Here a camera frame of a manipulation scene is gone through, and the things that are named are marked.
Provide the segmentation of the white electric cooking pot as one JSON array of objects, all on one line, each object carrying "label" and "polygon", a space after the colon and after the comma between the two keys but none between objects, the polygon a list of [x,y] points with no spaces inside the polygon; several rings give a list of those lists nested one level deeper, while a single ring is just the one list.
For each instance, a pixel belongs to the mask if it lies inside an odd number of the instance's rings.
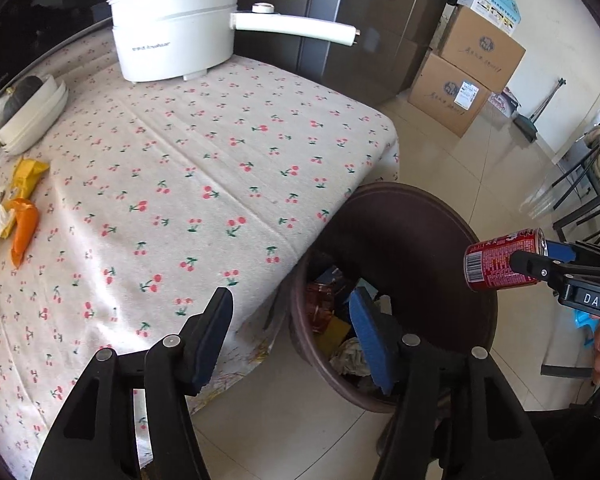
[{"label": "white electric cooking pot", "polygon": [[237,0],[108,0],[125,80],[154,82],[204,75],[234,53],[235,32],[272,32],[350,47],[352,25],[280,14],[271,3],[239,11]]}]

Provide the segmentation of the black metal chair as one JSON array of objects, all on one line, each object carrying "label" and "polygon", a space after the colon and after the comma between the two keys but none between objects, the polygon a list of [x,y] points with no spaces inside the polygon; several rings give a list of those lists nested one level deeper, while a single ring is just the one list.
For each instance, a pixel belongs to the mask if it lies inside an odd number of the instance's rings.
[{"label": "black metal chair", "polygon": [[[561,242],[567,240],[565,234],[567,226],[571,226],[572,224],[582,226],[582,224],[600,216],[600,124],[585,133],[582,136],[582,141],[588,149],[586,153],[550,185],[550,188],[556,188],[558,184],[562,184],[562,182],[568,180],[570,174],[576,174],[568,184],[565,192],[554,203],[553,209],[557,209],[573,192],[576,192],[582,180],[588,181],[593,193],[593,197],[590,200],[553,223],[553,230]],[[600,229],[585,237],[583,241],[585,243],[600,245]]]}]

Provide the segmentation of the brown cardboard box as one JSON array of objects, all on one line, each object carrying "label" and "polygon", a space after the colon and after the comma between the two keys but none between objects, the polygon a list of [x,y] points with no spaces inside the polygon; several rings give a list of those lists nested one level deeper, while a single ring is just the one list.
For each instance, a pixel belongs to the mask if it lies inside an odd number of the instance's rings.
[{"label": "brown cardboard box", "polygon": [[494,93],[502,92],[526,49],[475,11],[457,6],[437,54]]},{"label": "brown cardboard box", "polygon": [[490,94],[479,81],[429,51],[408,92],[408,102],[461,138]]}]

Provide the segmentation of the white paper wrapper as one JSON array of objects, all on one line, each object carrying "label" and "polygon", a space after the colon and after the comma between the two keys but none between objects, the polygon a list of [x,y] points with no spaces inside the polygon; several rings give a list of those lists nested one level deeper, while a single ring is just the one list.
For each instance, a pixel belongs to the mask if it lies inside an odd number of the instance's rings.
[{"label": "white paper wrapper", "polygon": [[370,376],[370,367],[358,337],[343,341],[330,358],[329,364],[339,375]]}]

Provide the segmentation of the red cartoon drink can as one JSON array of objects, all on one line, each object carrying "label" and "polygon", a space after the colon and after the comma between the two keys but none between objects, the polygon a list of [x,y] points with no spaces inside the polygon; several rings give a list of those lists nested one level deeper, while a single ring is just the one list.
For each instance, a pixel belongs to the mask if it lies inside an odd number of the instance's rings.
[{"label": "red cartoon drink can", "polygon": [[334,291],[332,286],[318,283],[306,285],[306,317],[314,334],[321,335],[334,316]]}]

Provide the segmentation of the dark grey refrigerator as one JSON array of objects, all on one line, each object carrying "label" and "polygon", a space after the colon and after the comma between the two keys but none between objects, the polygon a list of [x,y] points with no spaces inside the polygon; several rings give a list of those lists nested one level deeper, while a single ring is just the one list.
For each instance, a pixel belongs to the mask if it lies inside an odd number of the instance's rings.
[{"label": "dark grey refrigerator", "polygon": [[353,25],[360,36],[345,47],[272,32],[238,32],[236,54],[376,106],[412,84],[448,0],[238,0],[238,6],[248,10],[257,2],[271,3],[283,14]]}]

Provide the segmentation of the yellow snack wrapper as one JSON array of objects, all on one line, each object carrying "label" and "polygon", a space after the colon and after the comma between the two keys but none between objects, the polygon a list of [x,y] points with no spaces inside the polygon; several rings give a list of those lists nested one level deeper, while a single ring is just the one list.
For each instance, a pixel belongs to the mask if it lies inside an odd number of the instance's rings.
[{"label": "yellow snack wrapper", "polygon": [[50,169],[46,162],[30,158],[20,158],[15,166],[9,190],[5,194],[5,200],[23,198],[27,200],[35,190],[43,174]]}]

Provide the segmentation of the cherry print tablecloth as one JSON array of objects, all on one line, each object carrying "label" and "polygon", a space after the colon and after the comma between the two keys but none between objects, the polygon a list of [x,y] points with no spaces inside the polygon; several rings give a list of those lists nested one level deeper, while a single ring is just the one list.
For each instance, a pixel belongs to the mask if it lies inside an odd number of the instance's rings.
[{"label": "cherry print tablecloth", "polygon": [[29,152],[47,165],[40,223],[20,266],[0,243],[0,455],[18,479],[97,350],[150,348],[219,287],[234,318],[189,409],[254,370],[283,321],[279,283],[356,188],[399,171],[387,116],[250,58],[131,84],[101,30],[42,72],[69,99]]}]

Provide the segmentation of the dark brown trash bin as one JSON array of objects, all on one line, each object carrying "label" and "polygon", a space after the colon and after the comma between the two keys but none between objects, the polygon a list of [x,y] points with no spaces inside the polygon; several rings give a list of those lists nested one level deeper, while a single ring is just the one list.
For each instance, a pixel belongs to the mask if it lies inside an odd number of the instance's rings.
[{"label": "dark brown trash bin", "polygon": [[463,270],[465,250],[477,240],[453,208],[421,188],[396,182],[360,186],[280,284],[298,355],[344,400],[366,411],[392,412],[393,401],[359,392],[318,350],[304,315],[306,285],[336,266],[347,284],[364,278],[388,295],[402,330],[444,350],[489,349],[498,296],[471,290]]}]

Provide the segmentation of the lower brown cardboard box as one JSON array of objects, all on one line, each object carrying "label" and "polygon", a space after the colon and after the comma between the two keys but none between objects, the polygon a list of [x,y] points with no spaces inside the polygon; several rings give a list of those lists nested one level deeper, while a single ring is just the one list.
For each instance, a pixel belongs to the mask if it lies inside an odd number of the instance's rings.
[{"label": "lower brown cardboard box", "polygon": [[429,51],[408,92],[408,102],[461,138],[490,94],[479,81]]}]

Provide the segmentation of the stacked white bowls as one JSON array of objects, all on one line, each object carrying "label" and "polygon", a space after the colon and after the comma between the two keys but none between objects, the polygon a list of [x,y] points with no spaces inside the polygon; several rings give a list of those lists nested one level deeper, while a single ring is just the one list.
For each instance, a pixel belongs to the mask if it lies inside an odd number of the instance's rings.
[{"label": "stacked white bowls", "polygon": [[52,75],[38,76],[43,85],[32,98],[4,124],[0,120],[2,151],[10,156],[24,153],[45,136],[64,111],[69,97],[65,81]]}]

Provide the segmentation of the upper brown cardboard box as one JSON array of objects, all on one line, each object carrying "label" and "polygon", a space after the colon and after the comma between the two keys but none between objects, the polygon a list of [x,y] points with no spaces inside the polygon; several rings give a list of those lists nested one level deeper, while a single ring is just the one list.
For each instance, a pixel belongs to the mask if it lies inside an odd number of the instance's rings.
[{"label": "upper brown cardboard box", "polygon": [[437,54],[494,93],[502,92],[526,49],[475,11],[457,6]]}]

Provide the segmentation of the dark green pumpkin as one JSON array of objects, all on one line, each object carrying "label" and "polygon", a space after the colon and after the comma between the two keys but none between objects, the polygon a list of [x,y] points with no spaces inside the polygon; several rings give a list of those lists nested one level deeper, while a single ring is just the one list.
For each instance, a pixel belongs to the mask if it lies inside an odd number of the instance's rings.
[{"label": "dark green pumpkin", "polygon": [[43,81],[38,76],[27,76],[20,81],[10,94],[3,108],[3,122],[9,122],[18,110],[26,104],[32,96],[41,88]]}]

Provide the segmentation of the broom and dustpan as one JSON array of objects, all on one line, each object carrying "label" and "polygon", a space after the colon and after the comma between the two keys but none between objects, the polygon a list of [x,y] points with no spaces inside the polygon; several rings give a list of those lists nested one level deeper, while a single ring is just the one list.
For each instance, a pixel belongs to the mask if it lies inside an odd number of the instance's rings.
[{"label": "broom and dustpan", "polygon": [[562,88],[563,86],[565,86],[566,84],[567,84],[567,81],[565,80],[565,78],[559,78],[557,81],[557,84],[555,84],[555,87],[550,92],[550,94],[542,101],[542,103],[536,108],[536,110],[530,116],[524,116],[521,114],[517,114],[514,117],[514,119],[513,119],[514,125],[518,128],[518,130],[522,133],[524,138],[529,143],[535,142],[536,139],[538,138],[538,128],[536,128],[535,123],[541,117],[544,110],[546,110],[546,108],[548,107],[548,104],[550,104],[550,101],[554,98],[554,95],[557,93],[557,91],[560,88]]}]

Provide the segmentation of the white blue printed box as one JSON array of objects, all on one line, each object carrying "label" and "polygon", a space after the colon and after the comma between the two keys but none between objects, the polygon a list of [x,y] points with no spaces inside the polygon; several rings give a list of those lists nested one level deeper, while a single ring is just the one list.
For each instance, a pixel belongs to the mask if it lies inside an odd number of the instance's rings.
[{"label": "white blue printed box", "polygon": [[521,21],[515,0],[457,0],[457,4],[473,10],[508,36],[513,36]]}]

